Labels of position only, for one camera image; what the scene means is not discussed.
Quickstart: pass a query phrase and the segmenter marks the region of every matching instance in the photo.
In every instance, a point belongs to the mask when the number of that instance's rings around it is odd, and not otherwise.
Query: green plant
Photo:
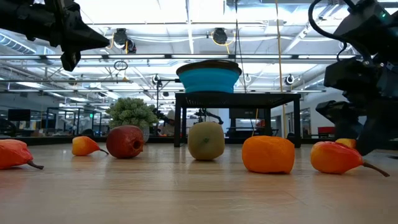
[[[140,128],[149,127],[158,122],[156,115],[152,112],[154,109],[154,105],[148,106],[143,99],[120,98],[106,110],[112,117],[109,127],[115,128],[128,124]]]

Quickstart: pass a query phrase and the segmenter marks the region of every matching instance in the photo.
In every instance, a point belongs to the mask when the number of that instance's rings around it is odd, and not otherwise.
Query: wooden table surface
[[[171,144],[150,144],[130,160],[73,157],[70,144],[30,150],[44,170],[0,170],[1,224],[398,223],[398,160],[387,157],[395,152],[366,157],[385,178],[365,167],[321,174],[310,146],[297,149],[290,175],[248,172],[240,145],[214,162]]]

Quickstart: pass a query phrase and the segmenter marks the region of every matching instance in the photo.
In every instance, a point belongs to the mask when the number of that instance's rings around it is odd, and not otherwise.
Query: ceiling
[[[240,0],[236,16],[234,6],[230,0],[97,0],[95,5],[90,0],[76,0],[81,7],[83,21],[95,31],[111,39],[117,28],[126,28],[127,35],[137,47],[137,54],[193,54],[192,58],[185,56],[183,59],[129,59],[125,60],[128,68],[125,71],[115,71],[113,64],[118,60],[84,60],[73,72],[66,72],[61,68],[59,60],[50,60],[50,63],[37,60],[24,60],[21,58],[0,59],[0,78],[2,79],[27,79],[27,80],[92,80],[90,83],[42,83],[37,86],[12,84],[3,88],[27,89],[41,88],[43,90],[151,90],[153,89],[152,77],[156,74],[164,79],[178,78],[175,74],[178,67],[190,62],[200,61],[194,55],[220,54],[227,55],[238,51],[245,55],[278,55],[279,43],[277,39],[278,26],[274,2],[270,4],[261,0]],[[336,55],[341,50],[341,44],[335,40],[327,39],[308,25],[307,11],[311,0],[279,0],[279,30],[280,49],[282,55]],[[389,4],[387,11],[395,12],[398,8]],[[321,2],[314,12],[314,18],[322,14],[323,19],[318,19],[318,25],[327,32],[333,32],[341,20],[348,15],[345,5],[328,4]],[[239,22],[239,44],[235,49],[234,32],[236,18]],[[211,33],[216,27],[225,29],[228,35],[228,46],[216,45]],[[36,54],[60,55],[60,47],[54,48],[48,42],[35,40],[30,42],[23,35],[0,29],[2,35],[12,38],[28,49],[34,49]],[[0,55],[19,55],[22,53],[9,46],[1,45]],[[115,46],[110,49],[95,49],[82,52],[83,55],[115,55],[124,52]],[[355,55],[354,49],[349,48],[342,55]],[[243,76],[237,82],[236,89],[243,90],[244,83],[248,89],[279,89],[280,69],[282,77],[292,74],[296,80],[294,88],[311,89],[319,87],[325,67],[333,63],[331,60],[320,63],[318,60],[282,60],[279,67],[278,58],[272,60],[245,60],[240,67],[244,68],[246,80]],[[120,83],[126,77],[130,83]],[[101,82],[101,80],[118,79],[118,82]],[[182,84],[164,83],[163,91],[183,89]],[[153,103],[156,95],[153,92],[115,92],[109,93],[105,99],[97,92],[70,93],[59,92],[60,101],[64,96],[86,98],[91,102],[104,102],[118,97],[139,97],[148,103]],[[173,100],[174,94],[162,99]]]

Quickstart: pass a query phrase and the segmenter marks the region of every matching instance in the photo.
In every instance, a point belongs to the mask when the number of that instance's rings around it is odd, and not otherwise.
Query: red object
[[[138,156],[144,147],[142,131],[133,125],[119,126],[109,132],[106,138],[108,152],[118,159]]]
[[[26,143],[13,139],[0,140],[0,169],[23,164],[43,169],[43,166],[37,166],[32,161],[33,156],[27,149]]]
[[[334,134],[335,127],[318,127],[318,134]]]

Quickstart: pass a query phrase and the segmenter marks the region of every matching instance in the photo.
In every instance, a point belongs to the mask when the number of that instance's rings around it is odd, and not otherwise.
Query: person
[[[174,110],[170,110],[167,113],[166,118],[168,121],[164,121],[163,128],[160,130],[161,135],[166,135],[166,136],[174,136]]]

